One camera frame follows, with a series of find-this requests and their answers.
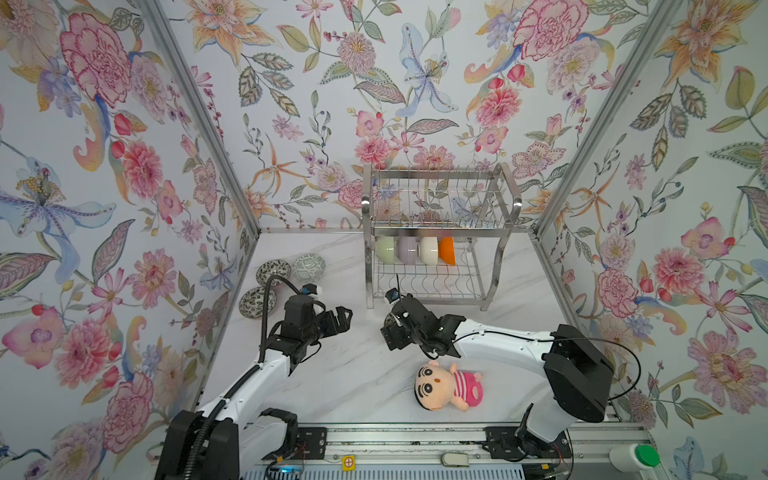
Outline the pale green patterned bowl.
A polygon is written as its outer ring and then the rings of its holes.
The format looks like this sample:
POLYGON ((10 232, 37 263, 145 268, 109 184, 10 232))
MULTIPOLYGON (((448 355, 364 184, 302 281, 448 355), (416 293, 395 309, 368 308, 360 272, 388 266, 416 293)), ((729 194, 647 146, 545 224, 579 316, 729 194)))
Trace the pale green patterned bowl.
POLYGON ((319 280, 326 269, 326 261, 315 253, 298 256, 292 263, 293 275, 304 283, 314 283, 319 280))

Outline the dark patterned bowl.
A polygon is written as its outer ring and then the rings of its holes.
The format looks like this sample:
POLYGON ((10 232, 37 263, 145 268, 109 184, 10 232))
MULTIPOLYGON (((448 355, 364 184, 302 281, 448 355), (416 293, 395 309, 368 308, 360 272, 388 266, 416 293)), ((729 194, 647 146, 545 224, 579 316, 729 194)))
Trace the dark patterned bowl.
POLYGON ((270 288, 265 296, 265 288, 257 286, 246 291, 238 302, 240 314, 251 320, 259 320, 263 316, 264 305, 267 305, 267 314, 270 314, 276 307, 277 296, 274 288, 270 288))
POLYGON ((256 280, 261 286, 266 286, 272 275, 289 279, 291 276, 291 264, 282 259, 268 260, 261 264, 256 271, 256 280))

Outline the dark patterned bowl back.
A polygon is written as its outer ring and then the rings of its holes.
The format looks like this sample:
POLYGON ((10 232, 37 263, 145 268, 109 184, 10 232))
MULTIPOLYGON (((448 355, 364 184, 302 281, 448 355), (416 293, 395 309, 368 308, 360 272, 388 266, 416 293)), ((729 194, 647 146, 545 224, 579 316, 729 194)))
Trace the dark patterned bowl back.
POLYGON ((268 260, 261 264, 256 271, 256 280, 261 286, 266 286, 272 275, 289 279, 291 276, 291 264, 282 259, 268 260))

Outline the light green bowl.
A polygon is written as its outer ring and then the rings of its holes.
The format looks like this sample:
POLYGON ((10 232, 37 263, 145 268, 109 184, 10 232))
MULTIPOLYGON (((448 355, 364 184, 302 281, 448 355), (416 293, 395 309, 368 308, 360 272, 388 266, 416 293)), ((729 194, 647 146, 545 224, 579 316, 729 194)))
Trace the light green bowl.
POLYGON ((376 238, 376 255, 385 265, 397 263, 397 241, 393 236, 379 236, 376 238))

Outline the cream bowl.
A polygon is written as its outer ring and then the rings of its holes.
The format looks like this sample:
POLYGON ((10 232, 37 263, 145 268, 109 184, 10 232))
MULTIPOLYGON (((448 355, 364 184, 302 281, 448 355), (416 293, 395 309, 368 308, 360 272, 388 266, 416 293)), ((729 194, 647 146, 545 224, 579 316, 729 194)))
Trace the cream bowl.
POLYGON ((418 255, 420 260, 429 266, 439 262, 439 240, 437 237, 422 237, 418 243, 418 255))

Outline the white bowl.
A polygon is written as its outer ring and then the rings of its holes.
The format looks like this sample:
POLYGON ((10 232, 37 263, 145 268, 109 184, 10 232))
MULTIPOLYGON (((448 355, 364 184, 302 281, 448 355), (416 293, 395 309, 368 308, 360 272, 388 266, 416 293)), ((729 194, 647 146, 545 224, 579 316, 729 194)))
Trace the white bowl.
POLYGON ((455 241, 453 237, 444 237, 438 240, 438 257, 447 265, 456 264, 455 241))

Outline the lilac purple bowl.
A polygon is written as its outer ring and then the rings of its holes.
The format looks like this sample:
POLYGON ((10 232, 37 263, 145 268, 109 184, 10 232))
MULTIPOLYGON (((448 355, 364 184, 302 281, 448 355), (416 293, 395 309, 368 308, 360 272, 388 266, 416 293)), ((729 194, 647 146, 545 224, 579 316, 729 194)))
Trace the lilac purple bowl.
POLYGON ((397 257, 404 265, 415 265, 419 260, 419 241, 415 237, 397 239, 397 257))

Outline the steel two-tier dish rack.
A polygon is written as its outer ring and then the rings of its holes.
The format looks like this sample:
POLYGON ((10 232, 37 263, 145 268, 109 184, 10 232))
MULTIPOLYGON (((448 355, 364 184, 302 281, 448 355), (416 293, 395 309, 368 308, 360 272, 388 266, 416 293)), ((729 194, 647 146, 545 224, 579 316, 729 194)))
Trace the steel two-tier dish rack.
POLYGON ((366 305, 401 287, 426 304, 490 308, 501 283, 502 261, 519 232, 522 191, 505 164, 472 169, 363 170, 362 226, 366 305), (456 264, 385 265, 379 236, 453 237, 456 264))

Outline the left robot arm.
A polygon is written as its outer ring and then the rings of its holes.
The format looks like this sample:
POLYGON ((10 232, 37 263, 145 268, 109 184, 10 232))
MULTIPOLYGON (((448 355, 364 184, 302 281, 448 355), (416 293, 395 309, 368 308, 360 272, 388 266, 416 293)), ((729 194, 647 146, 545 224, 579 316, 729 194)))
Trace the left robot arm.
POLYGON ((239 479, 262 459, 292 452, 296 415, 263 403, 309 357, 309 348, 347 332, 352 318, 350 309, 329 309, 312 294, 291 296, 251 366, 213 401, 172 419, 155 477, 239 479))

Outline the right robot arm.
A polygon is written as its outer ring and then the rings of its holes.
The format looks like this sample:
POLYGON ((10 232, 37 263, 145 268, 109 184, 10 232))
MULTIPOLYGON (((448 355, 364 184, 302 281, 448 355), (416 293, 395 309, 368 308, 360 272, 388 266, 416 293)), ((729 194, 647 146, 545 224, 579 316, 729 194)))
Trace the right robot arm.
POLYGON ((522 368, 547 381, 547 394, 531 402, 517 428, 497 445, 511 460, 542 458, 558 450, 559 437, 578 421, 600 423, 610 397, 614 368, 578 329, 561 324, 552 332, 497 329, 461 315, 436 316, 412 294, 390 290, 390 311, 381 333, 390 350, 416 345, 427 356, 414 380, 414 395, 425 410, 452 405, 462 412, 479 406, 483 376, 463 371, 451 357, 480 358, 522 368))

